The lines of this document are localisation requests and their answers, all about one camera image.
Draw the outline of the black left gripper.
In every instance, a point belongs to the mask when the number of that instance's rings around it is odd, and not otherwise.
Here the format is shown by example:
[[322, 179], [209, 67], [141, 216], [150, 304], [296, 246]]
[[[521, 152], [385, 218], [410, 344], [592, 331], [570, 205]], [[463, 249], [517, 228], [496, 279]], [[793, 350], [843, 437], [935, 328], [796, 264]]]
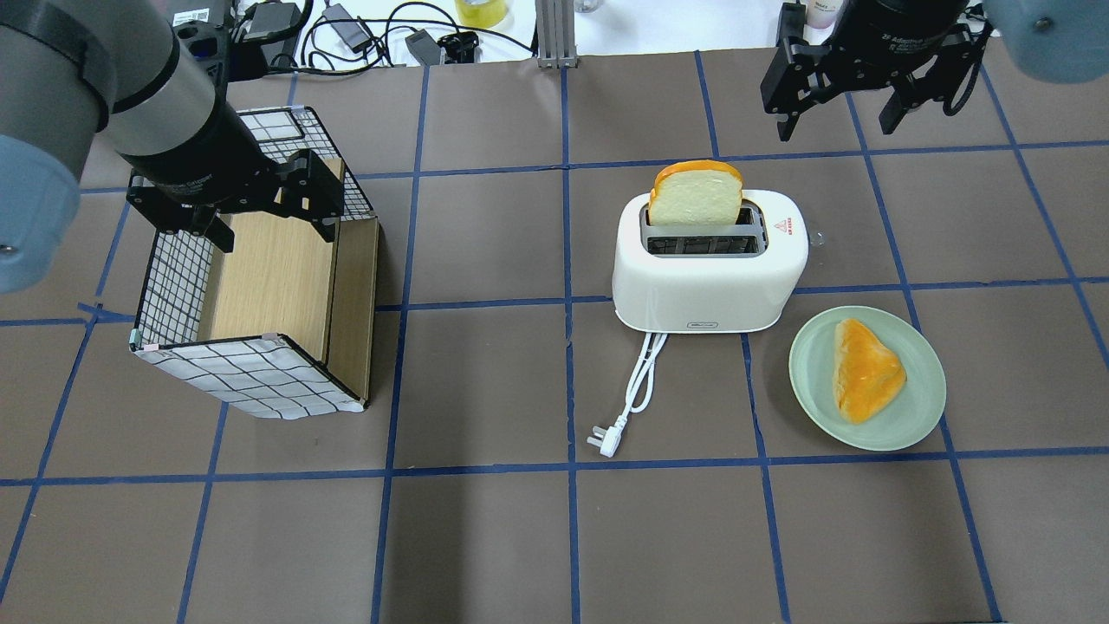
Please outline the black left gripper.
[[301, 149], [278, 165], [230, 104], [215, 104], [182, 145], [149, 154], [120, 146], [119, 155], [135, 174], [128, 180], [128, 203], [155, 231], [204, 237], [224, 253], [233, 252], [234, 232], [217, 211], [297, 218], [326, 244], [336, 241], [345, 214], [343, 158]]

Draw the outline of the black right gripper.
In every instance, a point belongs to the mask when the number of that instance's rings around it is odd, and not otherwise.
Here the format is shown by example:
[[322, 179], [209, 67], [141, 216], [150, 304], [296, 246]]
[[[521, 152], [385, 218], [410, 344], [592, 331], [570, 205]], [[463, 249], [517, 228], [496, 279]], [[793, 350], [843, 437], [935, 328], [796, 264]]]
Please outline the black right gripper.
[[[762, 106], [788, 142], [804, 112], [844, 92], [876, 90], [892, 82], [879, 115], [886, 135], [912, 111], [938, 101], [955, 117], [973, 94], [991, 23], [973, 35], [956, 24], [967, 1], [844, 1], [831, 35], [821, 44], [804, 38], [807, 7], [781, 6], [776, 51], [761, 81]], [[910, 72], [934, 58], [922, 78]]]

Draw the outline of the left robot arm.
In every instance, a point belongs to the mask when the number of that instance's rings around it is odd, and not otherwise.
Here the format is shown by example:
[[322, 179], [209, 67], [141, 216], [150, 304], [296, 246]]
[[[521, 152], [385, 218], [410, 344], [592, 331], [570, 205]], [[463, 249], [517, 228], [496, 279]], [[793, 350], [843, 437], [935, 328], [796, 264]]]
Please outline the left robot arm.
[[335, 241], [343, 181], [308, 149], [267, 157], [225, 98], [294, 32], [243, 33], [227, 10], [173, 24], [154, 1], [4, 1], [1, 289], [50, 272], [98, 133], [132, 167], [128, 202], [156, 231], [231, 252], [224, 216], [260, 211]]

